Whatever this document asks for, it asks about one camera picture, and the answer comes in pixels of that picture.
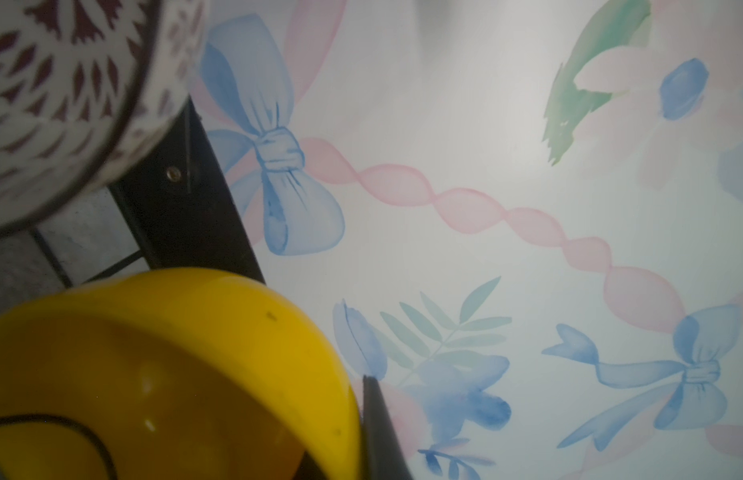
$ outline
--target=painted wall mural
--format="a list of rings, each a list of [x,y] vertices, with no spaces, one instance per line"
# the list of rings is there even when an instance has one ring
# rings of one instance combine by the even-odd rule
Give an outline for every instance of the painted wall mural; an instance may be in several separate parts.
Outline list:
[[[416,478],[743,478],[743,0],[494,3],[218,2],[266,279]]]

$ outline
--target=blue flower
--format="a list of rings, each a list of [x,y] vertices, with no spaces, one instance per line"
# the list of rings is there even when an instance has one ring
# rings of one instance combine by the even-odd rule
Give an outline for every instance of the blue flower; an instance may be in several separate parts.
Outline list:
[[[468,373],[441,362],[423,363],[417,374],[424,385],[406,390],[422,405],[433,426],[433,440],[444,442],[457,436],[465,420],[489,430],[504,427],[511,417],[511,407],[483,390],[501,379],[509,366],[503,356],[485,356]]]

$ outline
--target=screw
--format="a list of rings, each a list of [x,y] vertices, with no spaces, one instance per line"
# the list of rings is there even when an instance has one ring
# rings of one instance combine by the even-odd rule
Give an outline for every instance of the screw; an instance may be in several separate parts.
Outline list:
[[[178,181],[182,180],[182,172],[177,167],[168,167],[166,168],[166,178],[168,178],[170,182],[175,184]]]

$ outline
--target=metal bracket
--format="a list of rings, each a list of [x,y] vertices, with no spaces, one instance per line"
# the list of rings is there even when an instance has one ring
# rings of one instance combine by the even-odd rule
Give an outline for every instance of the metal bracket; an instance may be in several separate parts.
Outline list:
[[[201,266],[265,283],[191,101],[110,191],[150,268]]]

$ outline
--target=gray floor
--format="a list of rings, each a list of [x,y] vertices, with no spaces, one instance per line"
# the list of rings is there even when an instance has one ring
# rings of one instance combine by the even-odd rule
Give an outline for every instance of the gray floor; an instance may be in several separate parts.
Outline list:
[[[107,190],[76,200],[38,226],[64,274],[79,285],[138,250]],[[117,275],[147,270],[144,259]],[[0,240],[0,314],[19,303],[65,288],[28,232]]]

